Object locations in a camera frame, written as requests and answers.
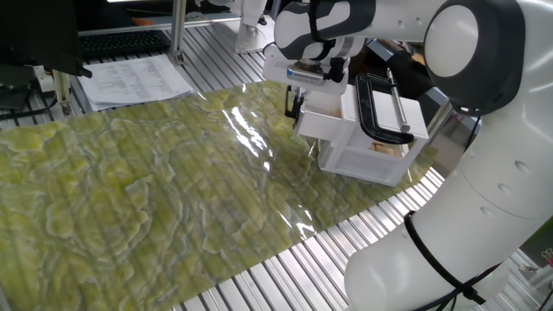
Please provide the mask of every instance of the black clamp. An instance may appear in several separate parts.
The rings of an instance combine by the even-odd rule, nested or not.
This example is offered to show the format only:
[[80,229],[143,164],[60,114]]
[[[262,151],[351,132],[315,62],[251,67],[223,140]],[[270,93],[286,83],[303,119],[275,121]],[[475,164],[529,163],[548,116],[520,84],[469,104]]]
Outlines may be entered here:
[[303,97],[299,97],[297,95],[294,96],[294,104],[292,105],[292,110],[288,109],[288,97],[289,93],[292,91],[292,86],[288,86],[286,89],[286,99],[284,101],[284,116],[293,118],[294,121],[294,127],[296,127],[297,120],[300,117],[300,109],[303,105]]
[[413,243],[417,247],[417,249],[421,252],[424,259],[434,268],[434,270],[443,277],[444,280],[448,281],[449,284],[451,284],[453,287],[455,287],[454,291],[451,293],[443,296],[442,298],[433,301],[423,307],[417,308],[414,311],[424,311],[428,310],[430,308],[440,306],[438,309],[442,310],[444,309],[448,303],[452,299],[456,299],[456,296],[458,294],[463,294],[465,298],[475,301],[478,304],[484,304],[486,300],[482,298],[480,295],[478,295],[478,291],[473,288],[473,286],[480,282],[483,278],[488,276],[490,273],[492,273],[494,270],[496,270],[499,264],[494,265],[492,268],[480,273],[479,275],[473,277],[472,279],[468,280],[465,283],[462,283],[461,281],[457,280],[451,273],[449,273],[441,264],[438,262],[438,260],[432,255],[430,250],[426,247],[424,242],[421,240],[421,237],[419,237],[418,233],[416,233],[415,226],[413,225],[412,216],[415,213],[415,211],[408,212],[404,217],[404,223],[405,223],[405,229],[407,229],[407,232],[409,233],[409,236],[411,237],[411,240],[413,240]]
[[359,125],[370,138],[389,144],[412,143],[415,137],[411,133],[387,130],[378,125],[378,117],[374,97],[372,96],[372,84],[381,86],[393,86],[387,79],[372,74],[359,74],[355,78],[357,90],[357,102],[359,109]]

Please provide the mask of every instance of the aluminum rail table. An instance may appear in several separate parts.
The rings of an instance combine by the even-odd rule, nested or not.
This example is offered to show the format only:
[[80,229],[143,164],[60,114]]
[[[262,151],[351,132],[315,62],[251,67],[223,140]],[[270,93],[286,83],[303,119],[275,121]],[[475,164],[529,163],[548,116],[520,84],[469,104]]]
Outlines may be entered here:
[[[261,81],[264,56],[260,53],[234,53],[234,46],[214,31],[214,23],[185,24],[183,31],[183,40],[186,43],[183,49],[185,63],[175,66],[183,78],[197,92],[215,91]],[[138,29],[161,29],[170,37],[171,26],[168,24],[92,33]],[[153,54],[127,54],[115,58],[91,60],[89,63],[129,60],[165,52],[167,51]],[[72,102],[69,115],[64,115],[61,108],[56,105],[48,113],[1,121],[0,128],[43,124],[90,113],[78,80],[72,77],[71,83]],[[35,92],[28,98],[25,111],[41,109],[52,99]],[[10,113],[10,111],[0,111],[0,113]],[[414,187],[324,232],[319,232],[314,237],[175,306],[172,311],[343,310],[348,304],[343,283],[348,258],[355,251],[376,243],[400,225],[403,215],[408,211],[418,210],[424,206],[443,181],[444,179],[431,168]],[[512,273],[507,287],[475,310],[537,309],[544,295],[526,285],[523,277],[518,273],[518,267],[522,265],[537,266],[522,251],[515,252],[508,259],[508,263]]]

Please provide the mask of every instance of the plastic sheet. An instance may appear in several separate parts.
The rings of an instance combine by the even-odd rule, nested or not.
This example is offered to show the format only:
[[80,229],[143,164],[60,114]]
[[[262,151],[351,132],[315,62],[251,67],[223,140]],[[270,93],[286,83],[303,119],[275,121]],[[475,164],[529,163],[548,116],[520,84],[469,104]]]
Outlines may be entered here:
[[0,134],[14,310],[162,310],[417,183],[322,172],[265,81]]

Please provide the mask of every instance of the metal pole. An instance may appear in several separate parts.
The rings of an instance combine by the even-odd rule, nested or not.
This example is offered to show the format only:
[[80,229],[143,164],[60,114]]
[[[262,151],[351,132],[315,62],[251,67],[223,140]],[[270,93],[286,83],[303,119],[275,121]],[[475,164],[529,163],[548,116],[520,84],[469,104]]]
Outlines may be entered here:
[[388,75],[388,79],[390,79],[390,83],[392,83],[394,86],[391,87],[391,96],[392,101],[394,102],[394,107],[396,108],[396,113],[399,118],[399,125],[400,130],[402,133],[407,133],[411,127],[407,124],[407,117],[405,116],[404,107],[401,105],[401,99],[399,98],[399,91],[397,90],[397,86],[395,86],[396,81],[394,80],[393,74],[391,74],[391,69],[388,68],[386,70],[386,74]]
[[62,73],[57,70],[52,71],[54,79],[55,97],[58,99],[58,104],[61,106],[63,114],[69,116],[71,114],[71,94],[69,88],[69,76],[67,73]]
[[183,65],[185,62],[182,47],[184,45],[183,31],[186,14],[186,0],[173,0],[173,24],[171,26],[171,47],[169,50],[171,58],[177,65]]
[[432,143],[435,138],[435,134],[438,130],[448,121],[449,116],[453,113],[453,106],[451,102],[448,101],[440,106],[440,109],[435,113],[432,121],[430,121],[429,126],[426,128],[426,131],[429,133],[428,144]]
[[280,5],[282,0],[273,0],[273,6],[270,7],[270,18],[273,19],[273,21],[277,20],[278,13],[280,13]]

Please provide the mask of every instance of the black strap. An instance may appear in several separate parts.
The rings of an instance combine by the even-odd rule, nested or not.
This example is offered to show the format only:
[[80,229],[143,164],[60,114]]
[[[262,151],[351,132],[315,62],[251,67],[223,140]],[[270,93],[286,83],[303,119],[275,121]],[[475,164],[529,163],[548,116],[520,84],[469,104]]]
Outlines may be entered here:
[[441,303],[448,303],[453,297],[457,296],[458,294],[462,293],[467,299],[476,301],[478,304],[483,304],[486,302],[484,298],[482,298],[480,295],[478,295],[478,292],[476,289],[473,288],[473,286],[482,280],[484,277],[488,276],[490,273],[492,273],[497,267],[499,267],[499,264],[493,266],[492,268],[480,273],[476,277],[468,280],[466,283],[462,283],[461,281],[457,280],[454,276],[452,276],[439,262],[438,260],[430,253],[429,249],[426,247],[426,245],[423,243],[421,238],[419,237],[418,233],[416,233],[415,227],[413,226],[412,216],[415,213],[415,211],[408,212],[405,217],[405,228],[407,229],[407,232],[409,233],[411,239],[413,240],[413,243],[417,247],[417,249],[421,252],[423,257],[426,259],[426,261],[434,268],[434,270],[443,277],[444,280],[448,281],[453,287],[455,287],[455,290],[451,292],[448,295],[443,296],[438,301],[431,302],[429,305],[424,306],[422,308],[418,308],[416,311],[419,310],[427,310],[428,308],[435,307]]
[[323,40],[319,36],[319,30],[317,29],[317,7],[319,6],[319,0],[312,0],[309,3],[309,28],[311,30],[311,37],[315,42],[322,43],[322,52],[319,56],[312,58],[311,60],[323,60],[328,56],[330,50],[334,48],[336,40]]

